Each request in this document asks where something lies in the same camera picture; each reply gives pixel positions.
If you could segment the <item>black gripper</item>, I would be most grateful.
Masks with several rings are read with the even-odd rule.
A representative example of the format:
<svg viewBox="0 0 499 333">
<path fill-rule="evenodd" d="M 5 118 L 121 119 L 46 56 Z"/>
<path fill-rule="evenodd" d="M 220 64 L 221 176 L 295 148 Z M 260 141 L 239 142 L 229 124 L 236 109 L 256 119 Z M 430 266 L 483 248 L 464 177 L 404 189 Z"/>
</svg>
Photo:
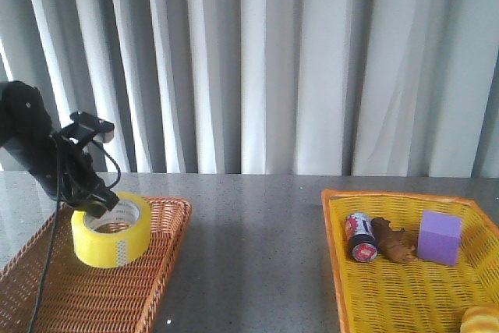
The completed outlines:
<svg viewBox="0 0 499 333">
<path fill-rule="evenodd" d="M 108 189 L 92 166 L 92 157 L 71 140 L 62 136 L 51 137 L 56 147 L 56 161 L 61 176 L 59 192 L 71 208 L 81 208 L 94 218 L 101 218 L 119 202 L 119 197 Z"/>
</svg>

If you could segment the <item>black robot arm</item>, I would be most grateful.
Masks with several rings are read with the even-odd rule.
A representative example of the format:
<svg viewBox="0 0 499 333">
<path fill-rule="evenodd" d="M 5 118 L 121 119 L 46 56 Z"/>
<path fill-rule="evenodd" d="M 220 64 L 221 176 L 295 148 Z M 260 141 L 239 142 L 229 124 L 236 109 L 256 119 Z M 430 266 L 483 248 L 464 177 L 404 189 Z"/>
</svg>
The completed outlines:
<svg viewBox="0 0 499 333">
<path fill-rule="evenodd" d="M 54 201 L 99 218 L 119 198 L 93 168 L 84 150 L 93 143 L 103 150 L 115 126 L 87 112 L 74 112 L 72 122 L 54 129 L 36 87 L 22 81 L 1 83 L 1 147 L 5 148 Z"/>
</svg>

